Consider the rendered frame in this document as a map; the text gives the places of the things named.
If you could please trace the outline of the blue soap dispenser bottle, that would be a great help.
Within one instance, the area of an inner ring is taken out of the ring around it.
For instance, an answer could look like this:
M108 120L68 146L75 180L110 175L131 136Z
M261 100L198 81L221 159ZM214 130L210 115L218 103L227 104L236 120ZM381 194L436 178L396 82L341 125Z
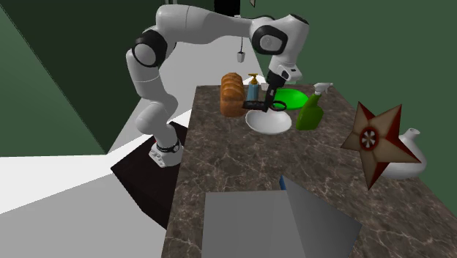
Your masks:
M259 99L259 82L256 78L257 73L250 73L249 76L252 79L249 81L248 84L248 95L246 97L247 101L254 101Z

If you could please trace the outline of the green plate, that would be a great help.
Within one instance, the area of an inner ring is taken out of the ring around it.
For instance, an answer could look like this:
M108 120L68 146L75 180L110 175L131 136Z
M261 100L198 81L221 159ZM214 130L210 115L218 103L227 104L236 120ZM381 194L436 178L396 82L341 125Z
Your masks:
M308 96L297 89L282 88L276 92L273 107L282 110L301 109L307 100Z

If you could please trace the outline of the white bowl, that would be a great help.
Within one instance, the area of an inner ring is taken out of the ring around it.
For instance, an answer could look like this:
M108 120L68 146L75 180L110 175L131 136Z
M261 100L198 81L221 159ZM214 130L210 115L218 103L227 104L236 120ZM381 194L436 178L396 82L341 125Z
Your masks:
M267 112L250 110L246 116L247 125L254 131L266 135L277 135L291 127L291 117L285 111Z

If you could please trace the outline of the brown bread loaf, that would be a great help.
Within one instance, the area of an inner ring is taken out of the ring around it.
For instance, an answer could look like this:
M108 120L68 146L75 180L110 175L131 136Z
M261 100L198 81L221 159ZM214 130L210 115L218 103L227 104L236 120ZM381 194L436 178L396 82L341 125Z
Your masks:
M237 73L227 73L221 78L220 112L225 117L241 117L246 113L242 107L245 89L242 77Z

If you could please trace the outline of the green spray bottle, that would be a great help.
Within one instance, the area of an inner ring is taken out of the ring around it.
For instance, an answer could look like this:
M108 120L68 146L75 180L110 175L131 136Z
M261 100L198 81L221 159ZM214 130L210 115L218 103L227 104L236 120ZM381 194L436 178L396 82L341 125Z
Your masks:
M332 86L333 83L329 82L319 82L313 85L314 93L305 102L297 118L297 130L315 130L318 127L324 114L322 108L318 105L319 99L322 93L328 92L328 88Z

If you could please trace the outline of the red and beige star ornament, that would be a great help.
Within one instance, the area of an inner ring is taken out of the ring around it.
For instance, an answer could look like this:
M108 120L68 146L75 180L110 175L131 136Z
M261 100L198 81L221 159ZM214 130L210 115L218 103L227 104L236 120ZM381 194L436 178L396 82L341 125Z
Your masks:
M402 105L379 115L357 104L351 133L341 145L359 152L367 188L390 163L419 163L420 159L399 139Z

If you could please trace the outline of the grey box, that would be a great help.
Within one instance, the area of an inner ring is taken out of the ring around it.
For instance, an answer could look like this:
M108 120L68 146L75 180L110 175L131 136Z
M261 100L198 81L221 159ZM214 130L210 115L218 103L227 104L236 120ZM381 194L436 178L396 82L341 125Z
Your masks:
M282 177L278 191L208 192L201 258L348 258L361 227Z

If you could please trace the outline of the white round vase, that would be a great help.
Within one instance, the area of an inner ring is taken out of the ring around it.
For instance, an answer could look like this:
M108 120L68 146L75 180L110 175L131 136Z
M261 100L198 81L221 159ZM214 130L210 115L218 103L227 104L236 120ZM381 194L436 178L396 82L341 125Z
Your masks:
M399 136L404 145L420 160L419 163L390 163L383 171L382 176L390 179L407 179L417 177L427 166L427 160L423 152L416 145L415 139L420 135L420 131L409 128Z

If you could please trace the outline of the dark robot stand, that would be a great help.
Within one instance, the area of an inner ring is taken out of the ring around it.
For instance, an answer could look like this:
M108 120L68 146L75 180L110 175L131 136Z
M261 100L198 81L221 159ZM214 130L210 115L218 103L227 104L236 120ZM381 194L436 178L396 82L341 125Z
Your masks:
M111 167L111 171L142 212L166 228L171 212L179 166L161 168L150 157L150 137Z

